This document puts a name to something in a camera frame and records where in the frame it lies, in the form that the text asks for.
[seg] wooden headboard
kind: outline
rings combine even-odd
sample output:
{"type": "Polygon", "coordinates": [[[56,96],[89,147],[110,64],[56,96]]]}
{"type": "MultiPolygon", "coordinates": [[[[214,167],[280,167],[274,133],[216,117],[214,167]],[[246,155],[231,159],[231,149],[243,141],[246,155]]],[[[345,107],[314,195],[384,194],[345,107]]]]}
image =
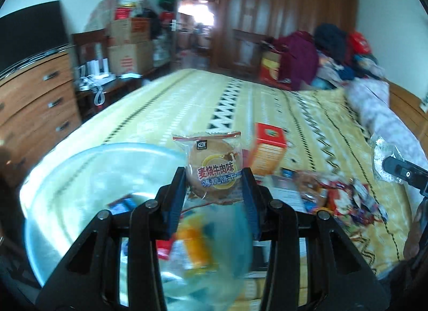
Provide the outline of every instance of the wooden headboard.
{"type": "Polygon", "coordinates": [[[389,82],[389,107],[413,132],[428,156],[428,114],[419,108],[420,104],[414,94],[389,82]]]}

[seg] screw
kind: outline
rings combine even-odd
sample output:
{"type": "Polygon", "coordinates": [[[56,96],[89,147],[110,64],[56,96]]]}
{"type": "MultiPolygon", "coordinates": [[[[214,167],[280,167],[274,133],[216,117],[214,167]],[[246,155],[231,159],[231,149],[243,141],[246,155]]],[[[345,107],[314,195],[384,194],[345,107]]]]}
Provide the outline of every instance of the screw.
{"type": "Polygon", "coordinates": [[[158,202],[156,200],[147,200],[146,207],[147,208],[156,208],[158,206],[158,202]]]}
{"type": "Polygon", "coordinates": [[[106,219],[108,216],[110,215],[110,212],[108,210],[102,210],[100,212],[98,212],[97,217],[98,219],[106,219]]]}
{"type": "Polygon", "coordinates": [[[327,211],[319,211],[318,217],[324,221],[326,221],[328,218],[330,218],[330,214],[327,211]]]}
{"type": "Polygon", "coordinates": [[[281,200],[274,199],[274,200],[271,200],[271,201],[270,201],[270,205],[271,205],[273,208],[279,209],[279,208],[281,208],[281,207],[282,207],[283,203],[282,203],[282,201],[281,201],[281,200]]]}

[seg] red box on floor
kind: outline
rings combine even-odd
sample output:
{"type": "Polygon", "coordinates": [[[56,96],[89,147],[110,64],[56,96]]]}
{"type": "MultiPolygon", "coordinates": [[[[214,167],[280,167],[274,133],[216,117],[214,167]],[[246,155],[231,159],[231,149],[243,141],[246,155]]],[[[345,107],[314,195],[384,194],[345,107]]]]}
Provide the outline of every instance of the red box on floor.
{"type": "Polygon", "coordinates": [[[287,150],[284,131],[276,126],[256,123],[255,143],[248,165],[255,175],[272,174],[287,150]]]}
{"type": "Polygon", "coordinates": [[[260,64],[259,79],[262,84],[276,87],[281,90],[291,90],[291,84],[278,82],[281,54],[276,51],[265,51],[260,64]]]}

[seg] wooden wardrobe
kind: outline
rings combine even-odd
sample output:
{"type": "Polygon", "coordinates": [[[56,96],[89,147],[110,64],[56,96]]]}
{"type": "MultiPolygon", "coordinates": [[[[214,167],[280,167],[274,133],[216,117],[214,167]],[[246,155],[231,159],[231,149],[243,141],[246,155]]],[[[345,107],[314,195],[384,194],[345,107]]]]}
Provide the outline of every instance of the wooden wardrobe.
{"type": "Polygon", "coordinates": [[[220,0],[213,68],[233,68],[240,47],[248,46],[236,37],[239,31],[278,38],[296,30],[313,34],[327,22],[350,32],[357,8],[358,0],[220,0]]]}

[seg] white cable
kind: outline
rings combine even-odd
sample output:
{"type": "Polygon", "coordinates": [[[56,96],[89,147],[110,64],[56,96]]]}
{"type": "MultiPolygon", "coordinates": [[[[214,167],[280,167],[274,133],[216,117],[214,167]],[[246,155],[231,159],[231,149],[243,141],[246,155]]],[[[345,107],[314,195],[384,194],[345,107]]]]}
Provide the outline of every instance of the white cable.
{"type": "Polygon", "coordinates": [[[85,83],[92,86],[94,93],[97,91],[96,87],[98,88],[98,92],[94,98],[94,104],[95,104],[95,106],[101,106],[102,104],[104,104],[104,102],[106,100],[105,95],[103,93],[103,87],[102,87],[102,85],[98,84],[96,81],[92,80],[93,77],[94,77],[94,75],[91,74],[91,75],[88,75],[87,77],[81,77],[81,79],[85,83]]]}

